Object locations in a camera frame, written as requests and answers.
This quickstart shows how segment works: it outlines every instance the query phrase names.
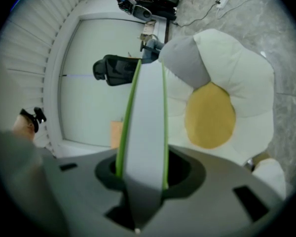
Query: black office chair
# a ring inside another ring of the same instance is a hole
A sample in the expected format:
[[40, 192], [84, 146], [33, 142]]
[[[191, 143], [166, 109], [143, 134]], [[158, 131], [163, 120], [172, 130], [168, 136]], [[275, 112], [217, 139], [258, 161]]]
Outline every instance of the black office chair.
[[94, 63], [93, 75], [96, 80], [106, 80], [109, 86], [131, 83], [138, 61], [139, 59], [106, 55]]

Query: gray fabric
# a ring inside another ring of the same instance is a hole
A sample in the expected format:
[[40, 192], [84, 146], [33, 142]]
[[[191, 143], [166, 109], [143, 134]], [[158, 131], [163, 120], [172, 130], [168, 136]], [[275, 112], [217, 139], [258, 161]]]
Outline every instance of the gray fabric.
[[180, 36], [161, 50], [159, 61], [185, 83], [198, 89], [210, 82], [193, 36]]

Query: tiled floor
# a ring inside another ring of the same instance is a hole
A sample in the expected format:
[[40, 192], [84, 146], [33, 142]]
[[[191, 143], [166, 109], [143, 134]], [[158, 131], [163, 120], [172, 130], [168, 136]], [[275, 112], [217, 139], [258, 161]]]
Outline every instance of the tiled floor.
[[[181, 0], [177, 20], [180, 25], [202, 18], [216, 0]], [[216, 6], [203, 20], [190, 26], [170, 25], [170, 39], [194, 35], [215, 28], [232, 35], [246, 48], [264, 52], [275, 71], [274, 137], [268, 152], [286, 175], [288, 186], [296, 186], [296, 24], [280, 0], [230, 0], [217, 13]]]

